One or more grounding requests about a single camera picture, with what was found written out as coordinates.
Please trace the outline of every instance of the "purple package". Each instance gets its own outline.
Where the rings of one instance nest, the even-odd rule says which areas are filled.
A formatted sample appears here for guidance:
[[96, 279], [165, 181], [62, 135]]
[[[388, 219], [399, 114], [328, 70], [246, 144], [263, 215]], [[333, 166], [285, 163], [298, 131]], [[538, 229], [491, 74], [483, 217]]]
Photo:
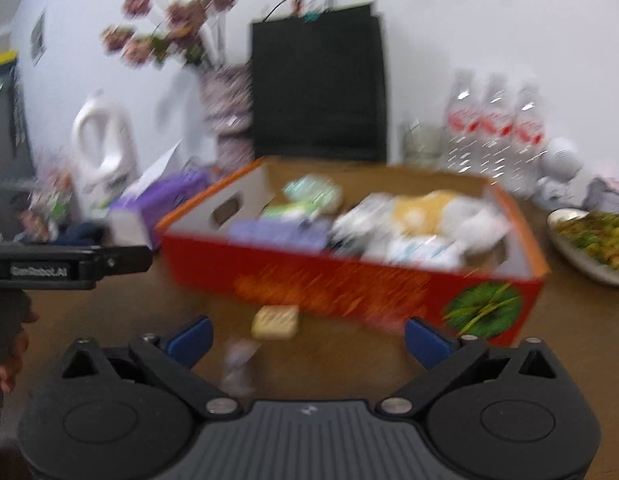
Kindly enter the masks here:
[[327, 247], [329, 228], [330, 222], [325, 219], [307, 222], [257, 218], [234, 222], [227, 238], [237, 244], [315, 254]]
[[161, 218], [212, 184], [209, 170], [185, 171], [157, 180], [137, 198], [119, 198], [107, 219], [114, 242], [160, 247], [154, 228]]

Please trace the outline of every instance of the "plastic bottle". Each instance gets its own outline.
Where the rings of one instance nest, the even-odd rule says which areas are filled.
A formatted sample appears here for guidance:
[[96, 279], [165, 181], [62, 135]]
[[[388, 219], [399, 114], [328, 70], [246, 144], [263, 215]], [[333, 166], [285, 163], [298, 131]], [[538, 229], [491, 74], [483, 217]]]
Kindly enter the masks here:
[[481, 109], [480, 173], [505, 183], [511, 171], [510, 141], [513, 114], [507, 102], [507, 80], [504, 75], [491, 76]]
[[[100, 156], [94, 155], [94, 143], [99, 143]], [[96, 92], [74, 121], [71, 145], [83, 212], [90, 218], [103, 218], [106, 208], [139, 177], [129, 116]]]
[[456, 75], [447, 107], [447, 149], [444, 166], [448, 171], [465, 173], [475, 171], [475, 149], [480, 115], [473, 86], [474, 73], [460, 70]]
[[525, 85], [516, 106], [512, 135], [512, 170], [508, 189], [524, 198], [533, 195], [539, 179], [539, 159], [545, 123], [539, 110], [539, 89]]

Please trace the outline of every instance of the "blue gripper pad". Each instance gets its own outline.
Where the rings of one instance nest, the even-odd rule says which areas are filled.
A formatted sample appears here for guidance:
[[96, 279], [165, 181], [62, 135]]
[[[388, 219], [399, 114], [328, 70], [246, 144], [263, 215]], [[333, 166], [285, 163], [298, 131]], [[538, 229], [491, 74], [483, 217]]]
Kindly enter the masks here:
[[161, 348], [176, 362], [191, 369], [214, 343], [214, 327], [207, 316], [199, 316], [186, 327], [161, 341]]
[[454, 341], [416, 317], [405, 325], [405, 346], [426, 370], [445, 361], [457, 349]]

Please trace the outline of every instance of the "human hand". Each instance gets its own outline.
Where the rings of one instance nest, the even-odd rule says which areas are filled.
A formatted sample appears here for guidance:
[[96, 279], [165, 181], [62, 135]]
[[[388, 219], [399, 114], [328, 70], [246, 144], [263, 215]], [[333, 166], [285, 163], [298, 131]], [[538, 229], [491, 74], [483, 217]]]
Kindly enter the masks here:
[[[30, 312], [22, 320], [23, 323], [34, 323], [38, 321], [38, 314]], [[12, 341], [10, 356], [0, 365], [0, 388], [4, 394], [10, 394], [16, 386], [16, 376], [22, 371], [22, 356], [29, 347], [29, 337], [22, 330]]]

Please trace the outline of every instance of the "water bottle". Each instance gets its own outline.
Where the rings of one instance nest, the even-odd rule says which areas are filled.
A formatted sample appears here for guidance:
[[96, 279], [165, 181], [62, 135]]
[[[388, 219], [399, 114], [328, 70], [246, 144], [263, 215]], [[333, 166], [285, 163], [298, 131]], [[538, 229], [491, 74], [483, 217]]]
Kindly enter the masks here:
[[507, 188], [529, 198], [539, 179], [541, 147], [545, 140], [545, 124], [539, 111], [539, 89], [526, 85], [516, 106], [512, 134], [512, 169]]
[[481, 109], [479, 173], [502, 184], [511, 170], [512, 123], [513, 116], [507, 102], [507, 80], [504, 75], [493, 75]]
[[447, 150], [445, 168], [456, 173], [472, 170], [480, 115], [473, 87], [474, 73], [461, 70], [456, 75], [447, 107]]

